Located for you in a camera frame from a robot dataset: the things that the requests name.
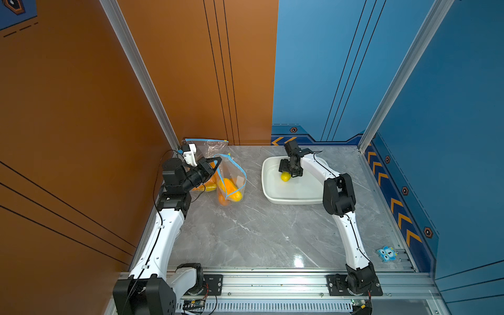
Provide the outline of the spare clear zip-top bag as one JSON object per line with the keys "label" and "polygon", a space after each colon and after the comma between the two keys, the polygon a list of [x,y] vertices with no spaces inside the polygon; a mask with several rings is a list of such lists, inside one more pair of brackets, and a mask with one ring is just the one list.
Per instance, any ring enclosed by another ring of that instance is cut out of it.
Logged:
{"label": "spare clear zip-top bag", "polygon": [[[236,185],[238,191],[240,191],[244,196],[245,186],[247,182],[247,175],[244,169],[238,163],[237,159],[233,158],[229,154],[216,154],[215,157],[217,156],[222,157],[222,162],[219,165],[219,169],[217,171],[217,181],[219,179],[224,178],[230,179]],[[227,199],[227,196],[223,194],[223,192],[219,189],[218,186],[217,186],[217,195],[218,196],[222,195]]]}

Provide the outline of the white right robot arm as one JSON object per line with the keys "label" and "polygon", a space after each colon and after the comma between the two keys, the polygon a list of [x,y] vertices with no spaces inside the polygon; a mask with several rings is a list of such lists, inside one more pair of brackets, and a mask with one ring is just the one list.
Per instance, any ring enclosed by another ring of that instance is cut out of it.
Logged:
{"label": "white right robot arm", "polygon": [[370,295],[379,287],[374,264],[367,256],[356,222],[356,196],[353,180],[348,173],[340,173],[324,165],[317,152],[300,148],[295,140],[284,144],[287,158],[281,160],[279,172],[291,177],[305,173],[323,184],[322,205],[339,229],[346,257],[346,289],[351,295]]}

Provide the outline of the red apple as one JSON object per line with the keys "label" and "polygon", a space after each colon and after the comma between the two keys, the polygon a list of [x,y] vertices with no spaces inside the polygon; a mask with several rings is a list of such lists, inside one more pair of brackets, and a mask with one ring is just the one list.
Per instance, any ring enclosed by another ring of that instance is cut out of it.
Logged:
{"label": "red apple", "polygon": [[231,202],[240,202],[243,199],[243,194],[240,191],[235,191],[227,196],[227,200]]}

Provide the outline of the yellow orange mango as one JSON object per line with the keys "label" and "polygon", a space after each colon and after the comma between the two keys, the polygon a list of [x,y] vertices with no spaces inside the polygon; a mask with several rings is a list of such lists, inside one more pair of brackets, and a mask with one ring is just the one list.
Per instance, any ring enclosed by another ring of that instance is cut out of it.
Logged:
{"label": "yellow orange mango", "polygon": [[282,172],[280,178],[283,182],[288,182],[291,179],[291,174],[288,172]]}

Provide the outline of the clear zip-top bag blue zipper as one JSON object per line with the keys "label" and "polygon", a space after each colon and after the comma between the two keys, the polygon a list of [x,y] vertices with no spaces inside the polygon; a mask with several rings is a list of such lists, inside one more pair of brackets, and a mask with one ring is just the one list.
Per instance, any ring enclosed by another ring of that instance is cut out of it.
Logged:
{"label": "clear zip-top bag blue zipper", "polygon": [[[196,161],[201,158],[212,158],[216,154],[225,154],[228,151],[228,140],[217,139],[183,139],[182,145],[194,143],[197,147]],[[194,192],[211,192],[217,189],[217,172],[205,184],[193,188]]]}

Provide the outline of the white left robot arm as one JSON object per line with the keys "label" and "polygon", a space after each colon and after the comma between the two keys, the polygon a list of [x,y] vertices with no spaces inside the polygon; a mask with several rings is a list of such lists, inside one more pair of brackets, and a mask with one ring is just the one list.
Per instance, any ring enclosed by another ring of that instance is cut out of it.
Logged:
{"label": "white left robot arm", "polygon": [[150,237],[128,278],[113,289],[118,314],[174,314],[184,294],[206,290],[199,263],[179,265],[171,276],[167,265],[192,203],[191,190],[210,180],[221,162],[221,157],[203,157],[195,165],[175,157],[164,162],[164,191],[155,204],[158,214]]}

